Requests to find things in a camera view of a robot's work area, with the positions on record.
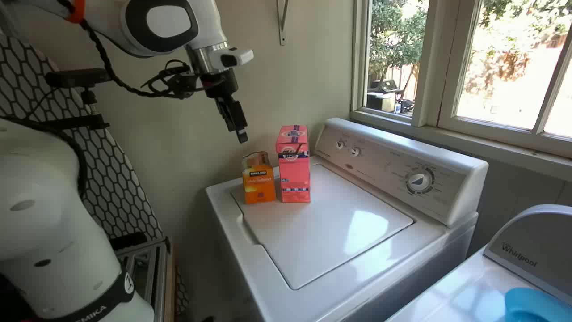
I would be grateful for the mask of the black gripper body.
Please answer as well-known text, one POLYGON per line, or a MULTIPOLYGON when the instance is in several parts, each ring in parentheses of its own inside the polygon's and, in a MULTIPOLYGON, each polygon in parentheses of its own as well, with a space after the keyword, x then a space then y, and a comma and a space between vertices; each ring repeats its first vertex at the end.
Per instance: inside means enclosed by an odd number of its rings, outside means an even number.
POLYGON ((232 99, 238 90, 238 83, 232 70, 225 70, 214 75, 200 77, 204 92, 218 106, 220 115, 223 117, 229 131, 245 129, 245 115, 241 104, 232 99))

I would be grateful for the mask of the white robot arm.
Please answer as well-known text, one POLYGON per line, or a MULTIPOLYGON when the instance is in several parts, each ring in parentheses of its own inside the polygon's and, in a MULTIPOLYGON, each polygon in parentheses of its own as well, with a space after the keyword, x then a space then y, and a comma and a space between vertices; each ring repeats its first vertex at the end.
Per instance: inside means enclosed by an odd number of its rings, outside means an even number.
MULTIPOLYGON (((214 0, 16 0, 111 40, 136 58, 184 49, 191 59, 152 99, 202 90, 247 138, 234 70, 254 59, 227 45, 214 0)), ((80 199, 84 161, 57 124, 2 122, 0 272, 41 322, 154 322, 104 229, 80 199)))

